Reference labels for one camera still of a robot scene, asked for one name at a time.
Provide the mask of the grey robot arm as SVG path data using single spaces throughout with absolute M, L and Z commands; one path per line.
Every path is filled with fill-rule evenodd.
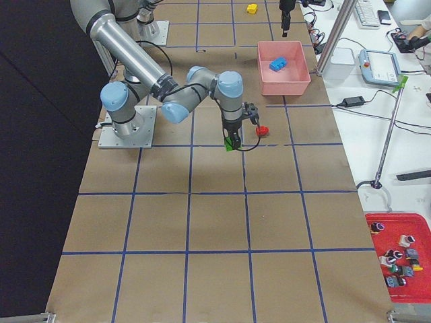
M 138 12 L 136 16 L 137 27 L 140 40 L 153 42 L 161 40 L 168 35 L 169 21 L 156 21 L 154 19 L 154 10 L 160 1 L 138 1 Z M 281 0 L 279 9 L 281 10 L 281 29 L 282 36 L 286 38 L 290 30 L 291 11 L 295 8 L 296 1 Z
M 161 102 L 166 120 L 178 124 L 206 98 L 221 112 L 222 134 L 227 150 L 242 150 L 240 128 L 249 119 L 257 131 L 257 107 L 243 102 L 242 77 L 236 71 L 215 73 L 205 67 L 191 67 L 187 82 L 179 86 L 141 47 L 139 18 L 152 18 L 157 1 L 71 1 L 71 10 L 81 29 L 103 45 L 124 65 L 124 80 L 107 83 L 100 99 L 111 119 L 107 130 L 114 148 L 150 147 L 156 111 L 139 110 L 146 96 Z

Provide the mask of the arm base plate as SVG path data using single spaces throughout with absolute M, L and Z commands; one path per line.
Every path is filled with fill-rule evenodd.
M 167 20 L 154 20 L 152 22 L 137 21 L 140 40 L 166 46 L 170 22 Z
M 120 124 L 106 114 L 101 126 L 100 149 L 150 149 L 154 138 L 157 106 L 136 105 L 134 119 Z

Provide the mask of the person hand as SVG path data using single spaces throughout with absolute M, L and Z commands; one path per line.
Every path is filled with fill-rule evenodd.
M 412 38 L 421 38 L 423 37 L 426 32 L 428 31 L 428 29 L 424 28 L 422 25 L 417 26 L 416 28 L 414 28 L 408 35 L 408 40 L 411 40 Z

